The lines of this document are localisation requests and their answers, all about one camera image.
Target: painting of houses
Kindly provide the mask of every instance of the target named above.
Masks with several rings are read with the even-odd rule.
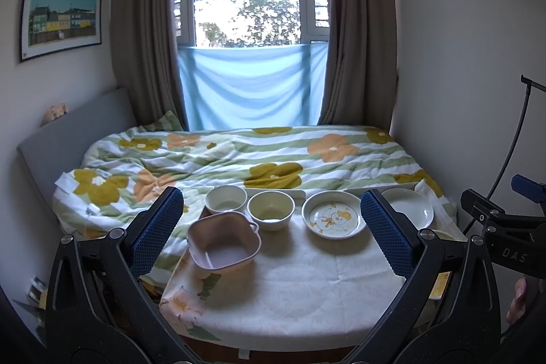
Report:
[[[100,0],[23,0],[21,61],[100,44]]]

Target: screw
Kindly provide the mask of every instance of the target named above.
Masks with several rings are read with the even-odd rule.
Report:
[[[74,236],[72,236],[72,235],[64,235],[64,236],[61,238],[61,244],[63,244],[63,245],[65,246],[66,244],[70,244],[73,240],[74,240]]]
[[[124,233],[124,229],[113,229],[108,236],[110,236],[112,239],[119,239],[124,235]]]
[[[421,238],[426,239],[428,241],[430,241],[431,239],[434,239],[435,236],[436,235],[434,234],[434,232],[429,229],[422,230],[421,232]]]
[[[483,245],[483,239],[478,235],[472,236],[472,242],[474,244],[476,244],[476,246],[482,246]]]

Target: cartoon plate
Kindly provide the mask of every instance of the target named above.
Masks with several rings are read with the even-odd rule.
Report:
[[[346,239],[360,233],[366,223],[360,200],[344,191],[323,191],[311,196],[301,211],[305,225],[326,239]]]

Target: finger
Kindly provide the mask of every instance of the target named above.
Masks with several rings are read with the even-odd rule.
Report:
[[[510,304],[509,311],[513,313],[517,313],[518,311],[521,311],[525,307],[525,301],[524,300],[517,300],[513,299],[512,303]]]
[[[515,283],[514,289],[516,300],[521,299],[525,295],[525,291],[527,290],[527,280],[524,276],[518,279],[518,281]]]
[[[514,324],[525,314],[525,303],[519,308],[510,308],[509,312],[506,314],[506,322],[509,324]]]

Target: gray headboard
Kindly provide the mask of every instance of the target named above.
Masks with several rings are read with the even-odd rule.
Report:
[[[127,91],[118,89],[44,125],[17,146],[49,213],[61,174],[77,169],[93,143],[135,125]]]

